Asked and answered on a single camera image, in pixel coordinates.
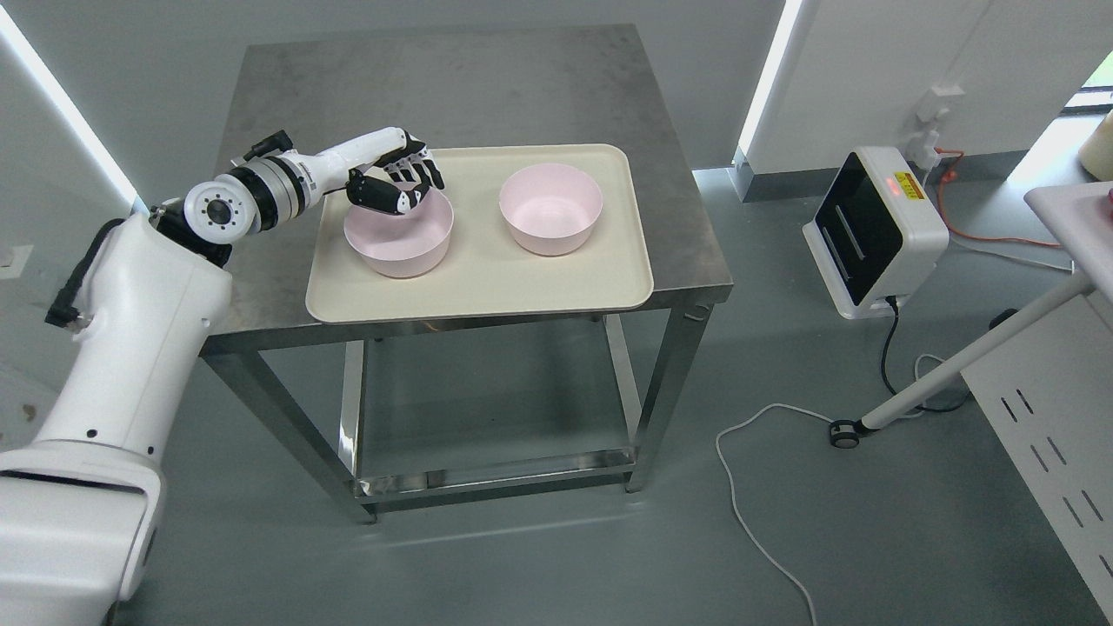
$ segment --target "black fingertip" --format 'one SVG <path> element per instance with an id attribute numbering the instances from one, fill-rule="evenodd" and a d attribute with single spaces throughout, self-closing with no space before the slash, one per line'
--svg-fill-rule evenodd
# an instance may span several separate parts
<path id="1" fill-rule="evenodd" d="M 433 185 L 437 189 L 443 189 L 444 188 L 444 178 L 441 177 L 441 170 L 436 168 L 436 165 L 433 165 L 432 160 L 426 160 L 425 162 L 425 167 L 429 169 L 430 175 L 433 176 Z"/>
<path id="2" fill-rule="evenodd" d="M 429 173 L 425 172 L 425 168 L 422 167 L 422 165 L 420 163 L 415 163 L 413 165 L 413 167 L 414 167 L 414 172 L 417 173 L 417 178 L 421 179 L 422 184 L 425 184 L 425 185 L 431 184 L 431 182 L 429 179 Z"/>

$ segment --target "yellow label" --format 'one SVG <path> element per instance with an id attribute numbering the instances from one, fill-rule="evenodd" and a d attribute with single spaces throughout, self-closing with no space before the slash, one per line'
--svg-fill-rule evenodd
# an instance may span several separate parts
<path id="1" fill-rule="evenodd" d="M 912 175 L 912 172 L 897 172 L 895 176 L 906 196 L 914 200 L 924 199 L 924 192 L 919 189 L 919 183 L 916 182 L 916 177 Z"/>

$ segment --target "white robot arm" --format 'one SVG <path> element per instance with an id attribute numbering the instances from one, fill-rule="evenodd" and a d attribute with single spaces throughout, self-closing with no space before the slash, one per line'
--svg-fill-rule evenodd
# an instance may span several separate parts
<path id="1" fill-rule="evenodd" d="M 296 217 L 326 192 L 401 214 L 431 185 L 443 187 L 425 145 L 401 128 L 314 156 L 292 148 L 279 131 L 150 222 L 135 214 L 109 223 L 59 294 L 47 321 L 76 330 L 81 348 L 35 440 L 0 453 L 0 622 L 101 624 L 135 593 L 162 511 L 170 426 L 232 299 L 221 270 L 230 243 Z M 400 190 L 364 176 L 368 166 L 421 182 Z"/>

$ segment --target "pink bowl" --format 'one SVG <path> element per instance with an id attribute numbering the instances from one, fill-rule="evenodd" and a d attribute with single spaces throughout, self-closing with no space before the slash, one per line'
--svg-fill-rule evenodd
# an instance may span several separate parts
<path id="1" fill-rule="evenodd" d="M 543 256 L 583 245 L 603 211 L 594 178 L 570 165 L 542 163 L 515 172 L 499 193 L 514 241 Z"/>
<path id="2" fill-rule="evenodd" d="M 444 258 L 452 224 L 449 198 L 430 189 L 405 215 L 353 206 L 344 218 L 344 237 L 372 270 L 392 278 L 408 278 L 429 272 Z"/>

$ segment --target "stainless steel table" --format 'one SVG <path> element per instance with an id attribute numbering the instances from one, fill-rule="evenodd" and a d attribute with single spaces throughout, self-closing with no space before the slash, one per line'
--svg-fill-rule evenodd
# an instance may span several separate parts
<path id="1" fill-rule="evenodd" d="M 670 310 L 646 400 L 638 393 L 612 311 L 610 344 L 630 441 L 615 449 L 484 468 L 366 477 L 359 467 L 365 348 L 371 339 L 535 322 L 551 316 L 453 317 L 331 325 L 305 309 L 317 219 L 303 216 L 236 245 L 228 317 L 201 355 L 321 487 L 352 515 L 408 501 L 607 476 L 644 487 L 716 303 L 732 278 L 632 26 L 375 37 L 248 48 L 217 172 L 285 128 L 315 153 L 386 126 L 435 148 L 611 144 L 626 151 L 654 288 L 640 310 Z M 337 456 L 259 355 L 260 350 L 347 343 Z"/>

